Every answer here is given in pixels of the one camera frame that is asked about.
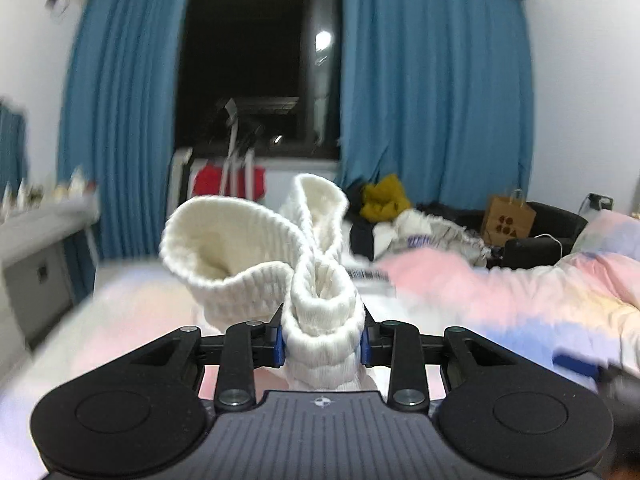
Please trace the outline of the pastel rainbow duvet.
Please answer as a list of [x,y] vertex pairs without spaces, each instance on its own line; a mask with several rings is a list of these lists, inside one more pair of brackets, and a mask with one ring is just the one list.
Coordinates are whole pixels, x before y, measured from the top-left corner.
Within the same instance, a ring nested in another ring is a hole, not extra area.
[[[639,223],[603,211],[553,266],[485,270],[435,249],[382,260],[384,278],[362,286],[377,320],[396,318],[423,333],[469,327],[550,366],[565,350],[639,367]],[[37,402],[58,385],[183,325],[201,308],[156,263],[111,266],[103,286],[58,326],[1,389],[1,474],[39,479],[46,470],[29,432]]]

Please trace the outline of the mustard yellow garment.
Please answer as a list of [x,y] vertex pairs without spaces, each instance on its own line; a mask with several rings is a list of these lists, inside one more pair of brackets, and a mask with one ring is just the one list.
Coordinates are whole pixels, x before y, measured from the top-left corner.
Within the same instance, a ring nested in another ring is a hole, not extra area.
[[369,222],[392,222],[411,208],[405,188],[396,174],[388,174],[378,183],[363,185],[360,216]]

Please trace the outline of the brown paper shopping bag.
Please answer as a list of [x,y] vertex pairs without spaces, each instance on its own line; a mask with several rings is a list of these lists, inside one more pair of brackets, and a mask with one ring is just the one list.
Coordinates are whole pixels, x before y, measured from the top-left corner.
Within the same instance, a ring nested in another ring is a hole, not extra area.
[[489,246],[503,247],[508,240],[528,237],[536,211],[520,188],[509,196],[493,195],[485,210],[480,236]]

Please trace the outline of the blue curtain panel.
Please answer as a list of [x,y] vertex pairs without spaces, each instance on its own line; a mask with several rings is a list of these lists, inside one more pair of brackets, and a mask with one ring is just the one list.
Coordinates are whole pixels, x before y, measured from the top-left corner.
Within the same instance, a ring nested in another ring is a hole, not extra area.
[[523,0],[343,0],[341,185],[482,209],[526,190],[533,144]]
[[188,0],[88,0],[68,64],[58,174],[81,168],[101,201],[99,253],[154,256],[174,152]]

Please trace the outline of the white clothes rack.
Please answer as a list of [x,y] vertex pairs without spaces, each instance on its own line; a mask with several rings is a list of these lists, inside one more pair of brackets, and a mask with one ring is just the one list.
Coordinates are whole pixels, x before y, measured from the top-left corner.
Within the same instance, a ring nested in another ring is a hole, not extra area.
[[207,164],[229,170],[248,168],[249,181],[256,162],[255,145],[264,126],[255,119],[240,115],[238,103],[232,98],[219,100],[205,119],[204,141],[197,146],[177,148],[171,157],[167,189],[166,214],[189,198],[195,174]]

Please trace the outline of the blue curtain right panel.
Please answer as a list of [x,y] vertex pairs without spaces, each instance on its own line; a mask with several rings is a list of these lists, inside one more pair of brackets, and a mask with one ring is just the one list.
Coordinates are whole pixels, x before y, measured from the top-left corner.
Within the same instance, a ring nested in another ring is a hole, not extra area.
[[482,209],[526,190],[533,144],[523,0],[343,0],[341,185]]

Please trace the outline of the white knit sweater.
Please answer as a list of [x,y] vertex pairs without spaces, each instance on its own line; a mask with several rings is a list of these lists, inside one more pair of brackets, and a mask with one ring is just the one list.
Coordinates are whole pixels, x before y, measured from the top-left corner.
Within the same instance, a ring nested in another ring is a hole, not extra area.
[[366,310],[342,263],[345,193],[299,174],[279,211],[242,198],[198,196],[167,220],[160,260],[217,330],[282,314],[288,385],[360,390]]

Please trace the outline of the pile of clothes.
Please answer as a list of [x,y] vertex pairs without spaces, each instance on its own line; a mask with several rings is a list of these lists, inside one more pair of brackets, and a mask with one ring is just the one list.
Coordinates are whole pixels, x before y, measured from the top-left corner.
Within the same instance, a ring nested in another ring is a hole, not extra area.
[[345,214],[350,223],[348,247],[353,255],[376,261],[386,255],[427,247],[453,252],[471,266],[486,266],[490,249],[478,235],[412,205],[392,222],[372,223],[362,218],[359,211],[365,184],[356,182],[345,190],[349,201]]

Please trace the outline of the blue curtain left panel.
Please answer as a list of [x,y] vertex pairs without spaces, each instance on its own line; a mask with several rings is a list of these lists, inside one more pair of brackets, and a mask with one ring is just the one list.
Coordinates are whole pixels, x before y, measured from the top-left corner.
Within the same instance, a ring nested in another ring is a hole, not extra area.
[[68,64],[58,174],[81,168],[101,201],[99,253],[154,256],[174,152],[188,0],[88,0]]

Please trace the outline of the wall power socket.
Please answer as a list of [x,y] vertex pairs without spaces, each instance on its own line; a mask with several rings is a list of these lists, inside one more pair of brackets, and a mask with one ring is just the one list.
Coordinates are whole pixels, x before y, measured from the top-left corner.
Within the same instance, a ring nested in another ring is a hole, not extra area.
[[592,210],[600,211],[600,210],[612,210],[613,209],[613,199],[612,197],[608,197],[605,195],[600,195],[596,193],[590,193],[588,195],[589,200],[589,208]]

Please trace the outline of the dark window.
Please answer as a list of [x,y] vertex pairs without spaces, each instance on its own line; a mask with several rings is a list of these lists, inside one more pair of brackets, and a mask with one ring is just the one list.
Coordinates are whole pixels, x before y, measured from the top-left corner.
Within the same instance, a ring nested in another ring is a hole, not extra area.
[[337,159],[343,0],[188,0],[177,148],[219,155],[233,101],[264,157]]

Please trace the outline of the white desk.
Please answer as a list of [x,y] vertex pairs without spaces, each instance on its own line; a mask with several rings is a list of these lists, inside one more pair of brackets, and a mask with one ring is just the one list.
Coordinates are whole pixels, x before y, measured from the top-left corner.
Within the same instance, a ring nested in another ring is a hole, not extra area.
[[81,235],[93,247],[90,229],[99,218],[98,196],[90,193],[12,214],[2,224],[1,276],[30,350],[78,304],[64,242]]

